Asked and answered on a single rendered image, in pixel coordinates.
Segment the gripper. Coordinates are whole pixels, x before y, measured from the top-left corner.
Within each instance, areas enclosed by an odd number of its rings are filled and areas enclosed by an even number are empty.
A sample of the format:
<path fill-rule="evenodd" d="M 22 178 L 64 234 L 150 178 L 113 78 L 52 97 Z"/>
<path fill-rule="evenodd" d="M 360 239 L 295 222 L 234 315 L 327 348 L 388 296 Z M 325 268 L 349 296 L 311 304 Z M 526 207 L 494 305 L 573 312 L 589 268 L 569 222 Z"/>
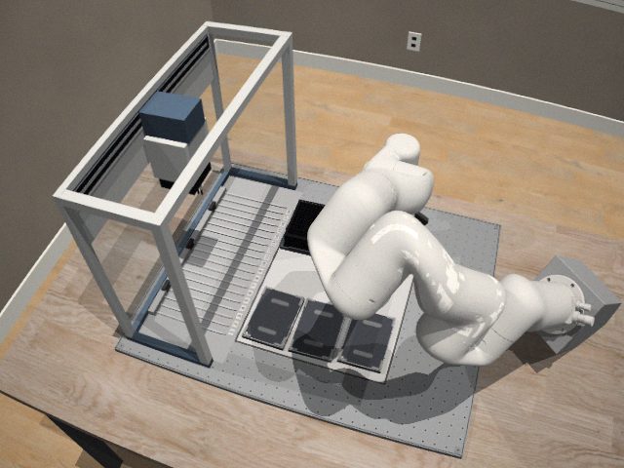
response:
<path fill-rule="evenodd" d="M 415 218 L 417 218 L 424 226 L 428 223 L 429 218 L 422 214 L 421 212 L 417 214 L 412 214 Z"/>

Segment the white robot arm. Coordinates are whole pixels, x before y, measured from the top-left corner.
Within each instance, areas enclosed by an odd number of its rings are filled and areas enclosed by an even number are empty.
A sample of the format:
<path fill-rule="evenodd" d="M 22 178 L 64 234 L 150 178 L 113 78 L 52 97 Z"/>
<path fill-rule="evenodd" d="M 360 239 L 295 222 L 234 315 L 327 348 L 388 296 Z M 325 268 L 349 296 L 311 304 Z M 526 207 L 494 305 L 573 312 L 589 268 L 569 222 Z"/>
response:
<path fill-rule="evenodd" d="M 492 364 L 525 332 L 593 326 L 595 318 L 583 315 L 592 305 L 566 276 L 540 282 L 508 274 L 497 281 L 455 264 L 412 216 L 434 187 L 432 173 L 418 167 L 419 155 L 415 137 L 391 135 L 360 174 L 338 187 L 308 229 L 314 266 L 341 314 L 366 320 L 411 274 L 424 312 L 415 329 L 419 344 L 443 363 L 473 367 Z"/>

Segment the black deep-well plate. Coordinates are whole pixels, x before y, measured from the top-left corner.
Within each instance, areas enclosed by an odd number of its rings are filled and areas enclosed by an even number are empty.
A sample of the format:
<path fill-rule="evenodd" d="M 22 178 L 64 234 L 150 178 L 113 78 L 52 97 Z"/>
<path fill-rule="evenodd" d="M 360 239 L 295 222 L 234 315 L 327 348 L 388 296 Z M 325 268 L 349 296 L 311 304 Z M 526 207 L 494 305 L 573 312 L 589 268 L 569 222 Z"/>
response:
<path fill-rule="evenodd" d="M 298 200 L 291 221 L 284 235 L 284 247 L 293 247 L 309 251 L 307 232 L 325 205 L 314 202 Z"/>

